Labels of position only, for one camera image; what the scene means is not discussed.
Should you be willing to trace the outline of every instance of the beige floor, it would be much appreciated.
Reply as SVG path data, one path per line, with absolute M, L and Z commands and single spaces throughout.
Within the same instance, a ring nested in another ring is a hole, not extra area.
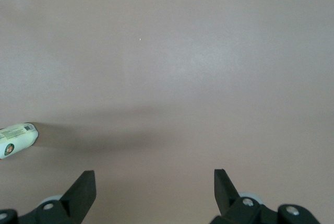
M 334 0 L 0 0 L 0 161 L 24 214 L 94 169 L 84 223 L 208 223 L 213 170 L 334 213 Z

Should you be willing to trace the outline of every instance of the barcode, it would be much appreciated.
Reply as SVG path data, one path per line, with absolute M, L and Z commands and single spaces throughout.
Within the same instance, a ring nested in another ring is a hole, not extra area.
M 32 130 L 32 127 L 30 127 L 30 126 L 25 126 L 25 129 L 26 129 L 27 131 L 29 131 L 29 130 Z

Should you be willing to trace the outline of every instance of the screw head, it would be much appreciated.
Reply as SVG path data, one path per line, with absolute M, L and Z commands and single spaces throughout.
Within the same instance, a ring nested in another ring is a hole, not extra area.
M 286 207 L 286 210 L 288 213 L 290 213 L 291 215 L 299 215 L 299 211 L 297 208 L 293 207 L 293 206 L 288 206 Z
M 48 203 L 43 207 L 44 210 L 49 210 L 51 208 L 53 208 L 53 203 Z
M 6 213 L 0 214 L 0 220 L 6 219 L 7 216 L 8 216 L 8 214 L 6 214 Z
M 252 206 L 254 206 L 253 201 L 252 201 L 251 199 L 249 199 L 249 198 L 244 198 L 244 199 L 242 200 L 242 203 L 243 203 L 245 206 L 248 206 L 248 207 L 252 207 Z

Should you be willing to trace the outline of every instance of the bottle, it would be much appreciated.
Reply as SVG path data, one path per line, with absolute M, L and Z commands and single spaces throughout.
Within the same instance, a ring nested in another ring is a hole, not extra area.
M 4 159 L 34 144 L 38 137 L 36 127 L 22 123 L 0 130 L 0 159 Z

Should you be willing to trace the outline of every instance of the round logo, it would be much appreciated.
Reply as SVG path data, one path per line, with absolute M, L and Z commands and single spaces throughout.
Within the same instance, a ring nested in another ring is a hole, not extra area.
M 8 144 L 5 150 L 5 156 L 9 155 L 14 150 L 14 144 Z

